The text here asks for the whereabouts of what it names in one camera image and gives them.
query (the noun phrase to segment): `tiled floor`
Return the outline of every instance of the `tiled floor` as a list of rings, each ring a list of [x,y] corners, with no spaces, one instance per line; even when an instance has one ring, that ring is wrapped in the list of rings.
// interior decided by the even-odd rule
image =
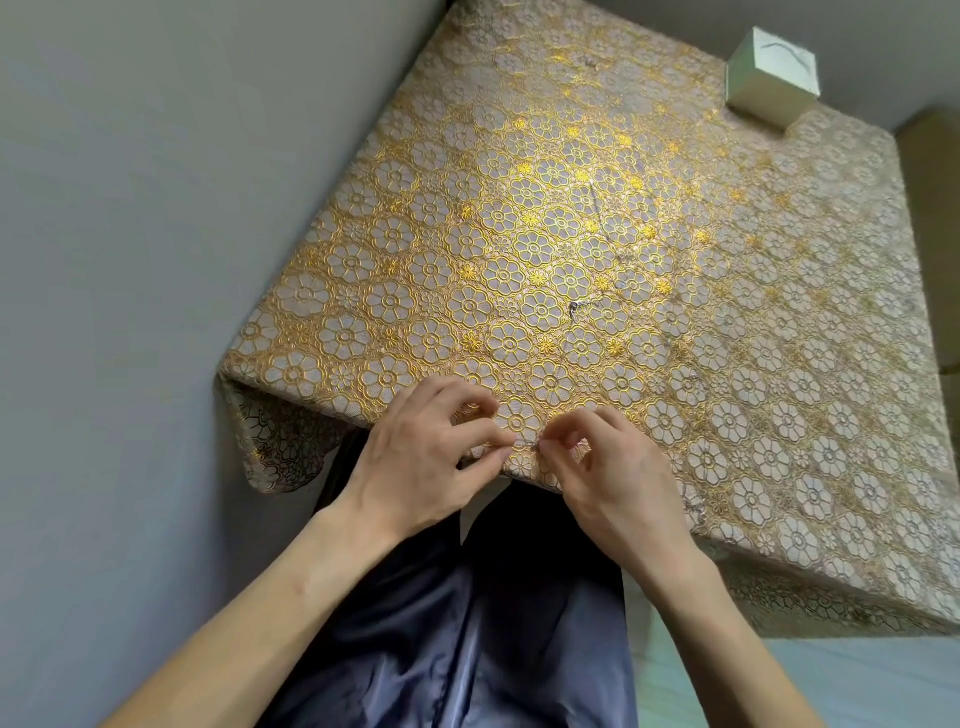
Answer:
[[[465,510],[466,529],[506,487],[499,478]],[[706,726],[680,655],[639,586],[624,575],[643,728]],[[767,640],[831,728],[960,725],[960,638]]]

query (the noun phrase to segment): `pants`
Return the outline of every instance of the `pants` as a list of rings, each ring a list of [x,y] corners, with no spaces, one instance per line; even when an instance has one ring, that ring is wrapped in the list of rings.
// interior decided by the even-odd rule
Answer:
[[[365,442],[341,447],[326,501]],[[462,546],[451,516],[374,568],[258,725],[636,728],[620,569],[561,498],[514,482]]]

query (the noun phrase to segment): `white box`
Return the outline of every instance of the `white box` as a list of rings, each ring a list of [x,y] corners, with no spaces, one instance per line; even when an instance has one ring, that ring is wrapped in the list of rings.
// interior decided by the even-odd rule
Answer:
[[[786,129],[820,97],[817,57],[753,28],[727,61],[727,106]]]

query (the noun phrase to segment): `gray wall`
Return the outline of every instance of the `gray wall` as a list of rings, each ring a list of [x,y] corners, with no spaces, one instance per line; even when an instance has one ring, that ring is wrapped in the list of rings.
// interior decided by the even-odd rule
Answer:
[[[755,25],[817,54],[823,100],[895,129],[960,107],[957,0],[593,0],[722,59]]]
[[[0,725],[102,718],[307,518],[218,359],[442,0],[8,0]]]

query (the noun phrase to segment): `person's right forearm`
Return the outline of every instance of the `person's right forearm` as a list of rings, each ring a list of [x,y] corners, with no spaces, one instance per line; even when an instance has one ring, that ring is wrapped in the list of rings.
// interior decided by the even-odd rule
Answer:
[[[691,543],[666,573],[632,573],[663,618],[711,726],[823,726]]]

